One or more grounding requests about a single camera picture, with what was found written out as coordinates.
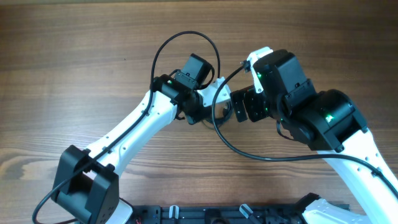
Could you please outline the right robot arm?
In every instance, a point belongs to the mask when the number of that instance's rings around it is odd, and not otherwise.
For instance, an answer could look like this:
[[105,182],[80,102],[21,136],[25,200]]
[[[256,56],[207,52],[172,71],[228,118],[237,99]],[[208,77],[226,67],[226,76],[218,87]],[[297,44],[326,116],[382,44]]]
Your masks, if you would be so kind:
[[268,47],[243,62],[253,85],[234,91],[238,121],[273,118],[338,173],[371,223],[397,222],[397,178],[379,152],[367,121],[338,90],[316,91],[296,56]]

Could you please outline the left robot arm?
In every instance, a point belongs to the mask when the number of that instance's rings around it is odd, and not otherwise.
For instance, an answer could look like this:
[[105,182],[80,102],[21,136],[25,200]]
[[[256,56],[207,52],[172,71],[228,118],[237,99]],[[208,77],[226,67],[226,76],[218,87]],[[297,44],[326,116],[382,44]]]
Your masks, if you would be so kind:
[[119,196],[125,168],[180,113],[189,124],[210,117],[220,82],[219,72],[195,54],[181,70],[152,76],[140,104],[115,128],[83,150],[71,145],[62,153],[49,198],[78,223],[128,223],[134,209]]

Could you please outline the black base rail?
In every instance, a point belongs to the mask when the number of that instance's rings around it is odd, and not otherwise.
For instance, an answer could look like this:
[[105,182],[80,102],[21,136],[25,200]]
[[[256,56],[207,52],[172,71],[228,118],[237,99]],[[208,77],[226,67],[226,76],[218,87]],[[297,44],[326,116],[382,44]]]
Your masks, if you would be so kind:
[[294,204],[273,204],[252,206],[244,215],[239,206],[221,207],[179,207],[172,205],[133,206],[128,223],[132,224],[206,224],[206,223],[306,223]]

